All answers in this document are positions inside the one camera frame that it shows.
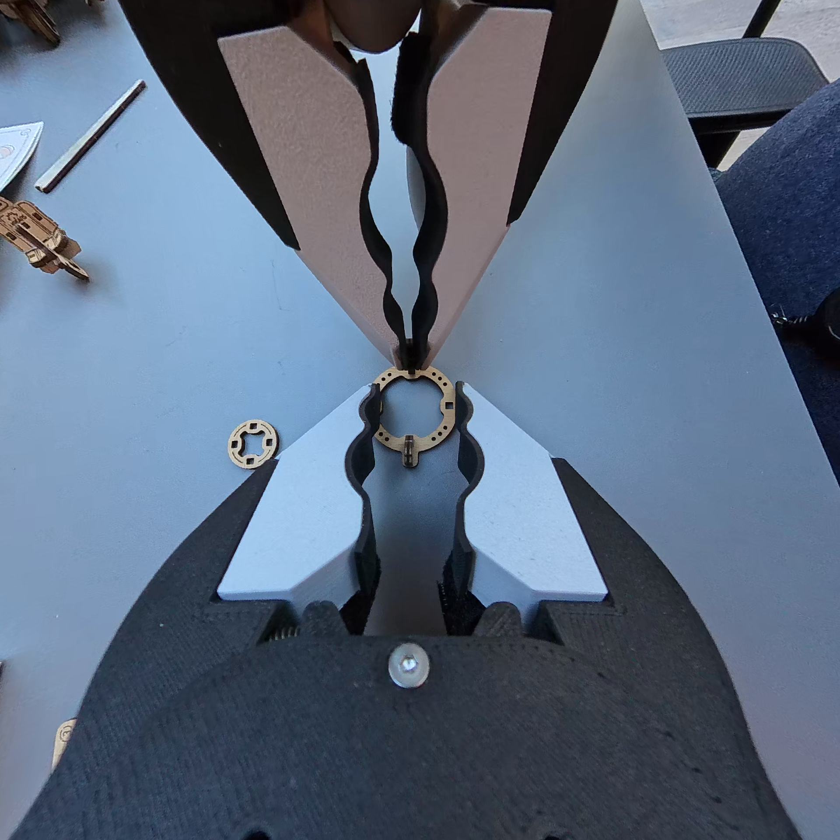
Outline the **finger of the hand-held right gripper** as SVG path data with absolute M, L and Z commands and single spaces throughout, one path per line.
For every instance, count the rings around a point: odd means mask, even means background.
M 392 127 L 424 199 L 403 368 L 433 359 L 508 231 L 549 27 L 546 9 L 426 7 L 401 43 Z
M 301 260 L 374 346 L 397 360 L 403 312 L 392 294 L 392 252 L 369 201 L 379 124 L 366 61 L 305 25 L 217 43 Z

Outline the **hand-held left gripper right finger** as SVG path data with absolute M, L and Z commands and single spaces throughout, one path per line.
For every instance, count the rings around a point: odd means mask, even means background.
M 468 486 L 438 586 L 447 633 L 471 634 L 495 602 L 529 625 L 541 601 L 602 601 L 606 585 L 550 453 L 463 382 L 455 425 Z

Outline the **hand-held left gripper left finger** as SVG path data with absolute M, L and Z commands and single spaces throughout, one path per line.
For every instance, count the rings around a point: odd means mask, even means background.
M 377 385 L 361 388 L 282 452 L 217 594 L 281 600 L 301 615 L 329 601 L 362 634 L 380 580 L 364 479 L 375 465 Z

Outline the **wooden ring part with holes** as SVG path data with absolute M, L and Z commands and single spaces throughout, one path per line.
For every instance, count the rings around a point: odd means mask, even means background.
M 421 453 L 440 445 L 453 431 L 455 427 L 456 389 L 449 378 L 434 367 L 410 372 L 399 370 L 393 366 L 380 374 L 374 382 L 380 386 L 381 392 L 383 392 L 390 384 L 399 379 L 404 379 L 408 382 L 414 382 L 419 379 L 429 380 L 436 385 L 442 394 L 439 404 L 440 412 L 443 416 L 441 424 L 430 435 L 422 437 L 415 435 L 419 459 Z M 383 425 L 380 426 L 375 436 L 381 444 L 400 454 L 403 437 L 393 435 Z

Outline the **assembled wooden model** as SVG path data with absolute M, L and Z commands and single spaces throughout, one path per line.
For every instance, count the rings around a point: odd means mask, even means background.
M 2 1 L 1 13 L 6 18 L 22 23 L 51 46 L 58 46 L 60 34 L 56 23 L 46 11 L 48 3 L 48 1 Z

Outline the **small wooden model subassembly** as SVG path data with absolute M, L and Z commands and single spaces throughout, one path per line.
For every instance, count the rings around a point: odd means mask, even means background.
M 1 235 L 25 253 L 31 266 L 55 274 L 65 270 L 83 282 L 89 274 L 73 260 L 81 252 L 78 242 L 36 205 L 1 198 Z

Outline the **wooden disc with cross hole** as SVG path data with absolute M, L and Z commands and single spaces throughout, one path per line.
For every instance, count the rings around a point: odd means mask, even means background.
M 261 451 L 249 453 L 246 438 L 262 437 Z M 228 456 L 242 469 L 257 469 L 270 459 L 273 459 L 280 446 L 276 429 L 260 419 L 249 420 L 236 426 L 228 439 Z

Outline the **thin wooden stick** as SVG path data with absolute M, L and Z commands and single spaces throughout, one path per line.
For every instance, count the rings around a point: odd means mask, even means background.
M 35 189 L 41 193 L 50 193 L 89 152 L 92 146 L 110 128 L 126 108 L 146 89 L 144 80 L 137 80 L 122 96 L 90 126 L 90 128 L 59 157 L 48 170 L 40 176 Z

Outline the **open instruction booklet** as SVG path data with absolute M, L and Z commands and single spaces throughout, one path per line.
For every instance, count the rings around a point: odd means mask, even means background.
M 5 189 L 35 151 L 44 128 L 42 121 L 0 129 L 0 189 Z

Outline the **black mesh chair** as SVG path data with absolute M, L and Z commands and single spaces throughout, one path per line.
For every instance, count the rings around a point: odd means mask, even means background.
M 705 163 L 716 170 L 739 133 L 766 129 L 828 83 L 812 54 L 788 38 L 764 38 L 779 1 L 762 1 L 741 38 L 661 54 Z

